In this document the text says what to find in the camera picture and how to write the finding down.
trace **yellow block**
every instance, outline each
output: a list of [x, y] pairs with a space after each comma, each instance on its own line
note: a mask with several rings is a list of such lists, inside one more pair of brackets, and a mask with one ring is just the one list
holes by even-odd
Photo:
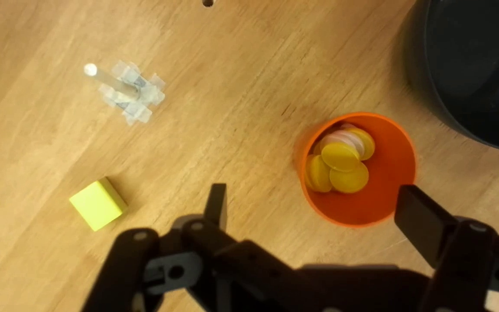
[[96, 180], [70, 197], [70, 201], [92, 230], [106, 227], [124, 215], [127, 208], [127, 203], [108, 178]]

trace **yellow slice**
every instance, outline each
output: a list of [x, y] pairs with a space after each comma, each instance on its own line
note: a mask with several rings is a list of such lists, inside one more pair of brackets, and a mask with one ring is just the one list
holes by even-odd
[[332, 170], [345, 170], [345, 168], [356, 166], [359, 163], [359, 154], [352, 145], [349, 145], [345, 142], [328, 142], [321, 149], [321, 159]]
[[344, 128], [356, 133], [364, 142], [366, 151], [364, 151], [363, 159], [364, 161], [371, 159], [377, 149], [373, 137], [366, 130], [352, 126], [352, 125], [345, 125]]
[[344, 171], [332, 170], [330, 178], [332, 178], [333, 187], [338, 192], [354, 194], [354, 192], [363, 191], [368, 185], [370, 170], [366, 165], [359, 163]]
[[326, 168], [319, 154], [311, 156], [311, 161], [307, 165], [307, 185], [316, 192], [333, 191], [330, 170]]

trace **orange bowl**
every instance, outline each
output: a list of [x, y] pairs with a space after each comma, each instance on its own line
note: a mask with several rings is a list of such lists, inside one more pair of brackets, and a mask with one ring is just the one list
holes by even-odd
[[[377, 142], [377, 152], [366, 161], [370, 184], [356, 194], [314, 192], [307, 187], [307, 163], [316, 142], [330, 130], [352, 123]], [[377, 223], [390, 217], [397, 206], [401, 185], [413, 184], [416, 156], [410, 135], [392, 119], [373, 113], [352, 113], [333, 118], [316, 128], [299, 151], [299, 175], [311, 206], [325, 218], [351, 227]]]

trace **black bowl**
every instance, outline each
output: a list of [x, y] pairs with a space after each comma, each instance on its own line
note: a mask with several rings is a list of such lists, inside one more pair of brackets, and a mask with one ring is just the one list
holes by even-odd
[[448, 119], [499, 147], [499, 0], [420, 0], [418, 50]]

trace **wooden surface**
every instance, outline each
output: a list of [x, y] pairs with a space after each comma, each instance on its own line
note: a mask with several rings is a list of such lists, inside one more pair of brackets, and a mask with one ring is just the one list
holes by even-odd
[[[0, 310], [79, 310], [118, 232], [169, 230], [214, 182], [229, 184], [228, 230], [290, 265], [430, 274], [392, 222], [349, 230], [307, 206], [299, 137], [349, 111], [399, 121], [418, 185], [499, 230], [499, 151], [446, 126], [406, 78], [413, 3], [0, 0]], [[82, 73], [122, 59], [167, 81], [150, 125], [127, 126]], [[94, 234], [68, 197], [99, 177], [132, 208]], [[167, 308], [196, 307], [172, 295]]]

